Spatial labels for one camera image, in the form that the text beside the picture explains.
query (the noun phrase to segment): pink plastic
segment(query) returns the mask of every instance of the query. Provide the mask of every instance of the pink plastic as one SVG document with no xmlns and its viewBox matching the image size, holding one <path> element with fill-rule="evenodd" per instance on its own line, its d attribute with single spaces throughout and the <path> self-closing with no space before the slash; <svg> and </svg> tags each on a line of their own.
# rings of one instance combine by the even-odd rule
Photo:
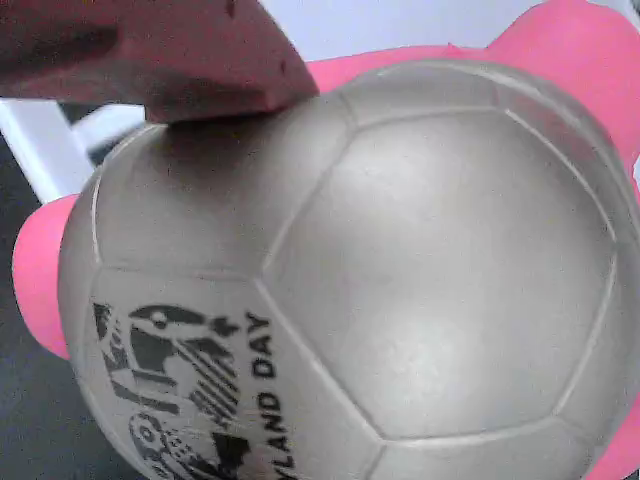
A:
<svg viewBox="0 0 640 480">
<path fill-rule="evenodd" d="M 630 180 L 640 153 L 640 35 L 621 15 L 584 0 L 550 0 L 520 17 L 488 48 L 452 45 L 374 52 L 310 64 L 321 91 L 368 70 L 424 58 L 465 58 L 526 70 L 554 82 L 600 120 Z M 635 182 L 633 187 L 640 200 Z M 16 296 L 33 336 L 68 358 L 56 300 L 58 253 L 74 197 L 25 223 L 14 254 Z M 621 480 L 640 465 L 640 398 L 588 480 Z"/>
<path fill-rule="evenodd" d="M 43 347 L 67 359 L 58 313 L 58 256 L 76 197 L 56 200 L 33 213 L 13 250 L 13 286 L 22 318 Z"/>
</svg>

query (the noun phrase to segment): dark floor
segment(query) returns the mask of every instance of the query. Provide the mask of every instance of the dark floor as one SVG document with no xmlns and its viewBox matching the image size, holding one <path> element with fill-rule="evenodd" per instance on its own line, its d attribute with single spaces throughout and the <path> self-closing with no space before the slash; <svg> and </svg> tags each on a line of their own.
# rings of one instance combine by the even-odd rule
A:
<svg viewBox="0 0 640 480">
<path fill-rule="evenodd" d="M 32 339 L 18 312 L 11 252 L 37 207 L 0 138 L 0 479 L 139 480 L 98 430 L 69 364 Z"/>
</svg>

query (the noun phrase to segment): printed logo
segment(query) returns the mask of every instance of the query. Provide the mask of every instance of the printed logo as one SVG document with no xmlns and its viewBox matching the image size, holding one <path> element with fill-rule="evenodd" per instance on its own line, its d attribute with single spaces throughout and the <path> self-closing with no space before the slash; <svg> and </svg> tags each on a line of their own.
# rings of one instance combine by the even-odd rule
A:
<svg viewBox="0 0 640 480">
<path fill-rule="evenodd" d="M 263 387 L 277 374 L 270 320 L 247 312 L 241 327 L 227 316 L 210 318 L 174 305 L 145 306 L 122 319 L 109 305 L 95 303 L 93 313 L 114 394 L 141 407 L 129 419 L 129 433 L 145 463 L 163 479 L 242 480 L 238 471 L 252 447 L 231 428 L 241 391 L 229 342 L 246 335 L 247 374 Z M 259 389 L 253 404 L 274 452 L 273 474 L 296 480 L 280 399 Z M 189 428 L 195 415 L 207 420 L 206 431 Z"/>
</svg>

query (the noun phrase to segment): white chair leg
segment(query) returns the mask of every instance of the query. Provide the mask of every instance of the white chair leg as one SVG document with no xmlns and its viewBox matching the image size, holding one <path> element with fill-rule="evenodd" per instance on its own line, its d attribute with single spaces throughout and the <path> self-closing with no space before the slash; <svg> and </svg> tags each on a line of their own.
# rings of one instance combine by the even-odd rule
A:
<svg viewBox="0 0 640 480">
<path fill-rule="evenodd" d="M 0 131 L 42 203 L 80 192 L 93 173 L 54 101 L 0 100 Z"/>
<path fill-rule="evenodd" d="M 76 140 L 93 152 L 120 140 L 144 124 L 144 108 L 136 105 L 106 105 L 81 118 L 71 127 Z"/>
</svg>

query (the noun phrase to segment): ball panel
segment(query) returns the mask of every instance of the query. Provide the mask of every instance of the ball panel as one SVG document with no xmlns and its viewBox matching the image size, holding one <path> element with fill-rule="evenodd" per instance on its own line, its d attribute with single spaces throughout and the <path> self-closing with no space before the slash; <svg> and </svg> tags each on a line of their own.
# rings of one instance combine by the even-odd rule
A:
<svg viewBox="0 0 640 480">
<path fill-rule="evenodd" d="M 496 108 L 492 82 L 438 61 L 365 73 L 340 90 L 360 126 L 416 115 Z"/>
<path fill-rule="evenodd" d="M 598 443 L 612 433 L 607 427 L 625 406 L 623 392 L 628 389 L 626 374 L 632 364 L 632 345 L 625 339 L 637 335 L 633 307 L 623 300 L 624 283 L 620 276 L 614 279 L 610 295 L 603 300 L 600 328 L 586 345 L 585 363 L 560 404 L 560 415 Z"/>
<path fill-rule="evenodd" d="M 76 200 L 60 246 L 58 308 L 72 365 L 78 370 L 77 351 L 83 342 L 84 318 L 93 278 L 100 268 L 93 235 L 93 197 L 102 169 L 97 169 Z"/>
<path fill-rule="evenodd" d="M 81 377 L 150 478 L 353 478 L 371 463 L 375 433 L 267 296 L 233 279 L 97 276 Z"/>
<path fill-rule="evenodd" d="M 611 252 L 536 137 L 499 113 L 440 115 L 361 132 L 266 282 L 386 436 L 458 435 L 551 412 Z"/>
<path fill-rule="evenodd" d="M 370 480 L 576 480 L 588 468 L 588 451 L 560 422 L 549 421 L 496 440 L 479 436 L 475 441 L 392 444 Z"/>
<path fill-rule="evenodd" d="M 284 318 L 266 288 L 262 292 L 276 320 L 273 348 L 283 406 L 295 421 L 298 478 L 364 478 L 380 451 L 379 437 L 296 333 L 296 320 Z"/>
<path fill-rule="evenodd" d="M 123 172 L 105 179 L 113 194 L 99 204 L 105 259 L 259 271 L 349 132 L 346 107 L 326 97 L 279 116 L 169 128 L 134 142 L 117 155 L 128 159 L 107 167 Z"/>
</svg>

